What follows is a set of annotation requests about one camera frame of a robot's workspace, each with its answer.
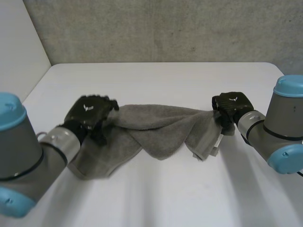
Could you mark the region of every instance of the concrete wall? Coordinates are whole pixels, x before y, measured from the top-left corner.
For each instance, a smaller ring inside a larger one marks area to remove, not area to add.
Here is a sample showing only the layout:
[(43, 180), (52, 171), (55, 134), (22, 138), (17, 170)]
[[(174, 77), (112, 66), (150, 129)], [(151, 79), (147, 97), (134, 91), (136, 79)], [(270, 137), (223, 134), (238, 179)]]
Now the concrete wall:
[(52, 64), (267, 61), (303, 74), (303, 0), (24, 0)]
[(0, 91), (23, 101), (50, 67), (22, 0), (0, 0)]

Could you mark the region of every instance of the gray wall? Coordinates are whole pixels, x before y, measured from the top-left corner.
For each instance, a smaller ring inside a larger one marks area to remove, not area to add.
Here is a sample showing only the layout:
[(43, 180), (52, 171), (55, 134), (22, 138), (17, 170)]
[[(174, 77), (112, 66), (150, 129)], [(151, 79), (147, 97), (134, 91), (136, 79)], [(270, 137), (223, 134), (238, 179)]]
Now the gray wall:
[(303, 74), (303, 0), (24, 0), (52, 64), (267, 61)]

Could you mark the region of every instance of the white tabletop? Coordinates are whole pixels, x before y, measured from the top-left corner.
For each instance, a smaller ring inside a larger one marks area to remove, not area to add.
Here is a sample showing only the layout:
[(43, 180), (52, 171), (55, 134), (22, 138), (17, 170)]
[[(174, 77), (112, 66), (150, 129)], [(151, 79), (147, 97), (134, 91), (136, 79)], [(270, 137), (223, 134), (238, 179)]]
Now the white tabletop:
[[(212, 96), (242, 91), (266, 114), (282, 75), (269, 63), (59, 64), (24, 105), (36, 132), (61, 123), (88, 94), (211, 110)], [(0, 226), (298, 227), (302, 189), (302, 177), (277, 174), (236, 131), (205, 162), (182, 146), (164, 161), (141, 151), (106, 180), (81, 181), (66, 169), (28, 216), (1, 217)]]

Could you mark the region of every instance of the towel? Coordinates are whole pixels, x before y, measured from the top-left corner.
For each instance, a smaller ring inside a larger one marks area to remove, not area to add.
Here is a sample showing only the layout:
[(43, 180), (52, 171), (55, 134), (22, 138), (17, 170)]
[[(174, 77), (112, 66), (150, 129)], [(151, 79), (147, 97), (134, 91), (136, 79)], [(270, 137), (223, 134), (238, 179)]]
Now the towel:
[(111, 111), (103, 123), (107, 144), (100, 146), (87, 136), (68, 168), (80, 179), (106, 178), (144, 149), (164, 160), (185, 143), (193, 156), (216, 156), (219, 135), (234, 134), (234, 125), (223, 129), (217, 111), (166, 105), (125, 105)]

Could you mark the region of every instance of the white wall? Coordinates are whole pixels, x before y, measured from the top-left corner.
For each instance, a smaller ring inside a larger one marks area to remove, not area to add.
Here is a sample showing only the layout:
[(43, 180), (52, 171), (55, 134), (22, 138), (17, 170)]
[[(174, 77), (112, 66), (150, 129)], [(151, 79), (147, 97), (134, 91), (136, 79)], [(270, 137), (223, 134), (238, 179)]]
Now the white wall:
[(27, 97), (51, 67), (22, 0), (0, 0), (0, 91)]

